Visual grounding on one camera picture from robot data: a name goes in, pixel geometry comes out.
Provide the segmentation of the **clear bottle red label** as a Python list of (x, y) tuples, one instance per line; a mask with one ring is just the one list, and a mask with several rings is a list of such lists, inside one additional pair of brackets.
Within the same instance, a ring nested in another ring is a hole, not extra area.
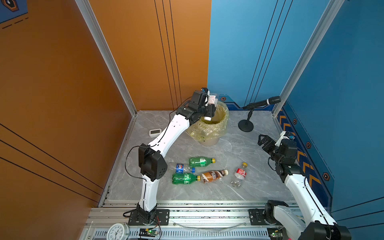
[(235, 188), (239, 188), (247, 176), (247, 167), (248, 164), (243, 162), (242, 165), (237, 168), (237, 170), (234, 173), (234, 177), (231, 181), (231, 185)]

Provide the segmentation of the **green bottle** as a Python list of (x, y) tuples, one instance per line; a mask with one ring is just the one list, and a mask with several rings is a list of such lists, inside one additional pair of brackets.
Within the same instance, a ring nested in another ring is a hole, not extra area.
[(214, 164), (215, 162), (216, 162), (215, 158), (208, 158), (208, 157), (189, 158), (189, 166), (192, 168), (207, 167), (210, 164)]
[(172, 184), (174, 185), (190, 185), (194, 182), (200, 182), (201, 176), (196, 176), (192, 173), (173, 174)]

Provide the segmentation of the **small pepsi bottle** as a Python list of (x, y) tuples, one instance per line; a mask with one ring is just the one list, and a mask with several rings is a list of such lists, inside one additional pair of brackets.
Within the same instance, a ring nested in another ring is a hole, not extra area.
[(185, 173), (192, 173), (192, 174), (194, 174), (195, 171), (196, 171), (196, 169), (194, 167), (191, 167), (188, 164), (179, 164), (179, 163), (177, 163), (176, 167), (175, 167), (175, 173), (176, 174), (185, 174)]

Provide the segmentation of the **brown drink bottle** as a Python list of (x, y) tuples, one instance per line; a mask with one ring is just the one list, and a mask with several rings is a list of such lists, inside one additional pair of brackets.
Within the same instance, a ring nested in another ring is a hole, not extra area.
[(201, 174), (202, 183), (211, 183), (217, 181), (229, 174), (227, 169), (224, 170), (212, 170)]

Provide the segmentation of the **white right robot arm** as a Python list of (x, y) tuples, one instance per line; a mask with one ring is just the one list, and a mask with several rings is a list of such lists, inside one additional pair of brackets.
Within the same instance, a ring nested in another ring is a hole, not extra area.
[(291, 240), (350, 240), (347, 227), (341, 226), (326, 211), (310, 187), (304, 171), (296, 163), (297, 143), (291, 132), (281, 132), (278, 141), (259, 135), (258, 145), (275, 162), (274, 170), (292, 193), (302, 213), (299, 218), (287, 203), (269, 200), (263, 212), (264, 221), (281, 225)]

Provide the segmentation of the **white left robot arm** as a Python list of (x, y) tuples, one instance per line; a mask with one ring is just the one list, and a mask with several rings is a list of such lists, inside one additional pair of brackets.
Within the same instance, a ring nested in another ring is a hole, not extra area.
[(168, 165), (165, 156), (178, 137), (202, 117), (212, 118), (216, 106), (209, 103), (211, 93), (208, 88), (195, 91), (191, 99), (182, 103), (165, 130), (149, 144), (137, 146), (139, 168), (142, 180), (142, 193), (131, 218), (150, 225), (157, 220), (157, 192), (160, 179), (165, 175)]

